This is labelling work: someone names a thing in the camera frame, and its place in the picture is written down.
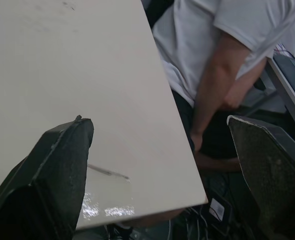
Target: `white shirt sleeve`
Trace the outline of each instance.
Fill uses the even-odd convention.
[[[292,1],[222,0],[214,26],[255,51],[288,16],[294,4]]]

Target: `hand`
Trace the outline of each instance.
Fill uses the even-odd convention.
[[[191,132],[190,136],[191,139],[194,143],[194,152],[197,153],[200,151],[201,146],[202,146],[202,141],[203,141],[203,137],[202,137],[202,133],[194,133]]]
[[[244,92],[237,84],[234,85],[225,96],[220,110],[231,111],[238,109],[245,97],[246,92]]]

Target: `white table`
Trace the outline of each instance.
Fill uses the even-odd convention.
[[[295,91],[291,87],[287,78],[284,76],[277,63],[273,59],[269,59],[266,66],[267,74],[269,75],[272,83],[274,84],[277,93],[281,96],[282,100],[289,113],[295,121]]]
[[[91,118],[78,228],[207,201],[139,0],[0,0],[0,184],[43,132]]]

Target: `white label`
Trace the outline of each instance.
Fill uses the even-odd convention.
[[[217,220],[222,221],[224,216],[224,206],[212,198],[209,213],[212,214]]]

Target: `white t-shirt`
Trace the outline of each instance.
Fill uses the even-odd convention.
[[[175,0],[153,28],[170,87],[191,106],[224,31],[251,50],[236,79],[264,57],[295,22],[295,0]]]

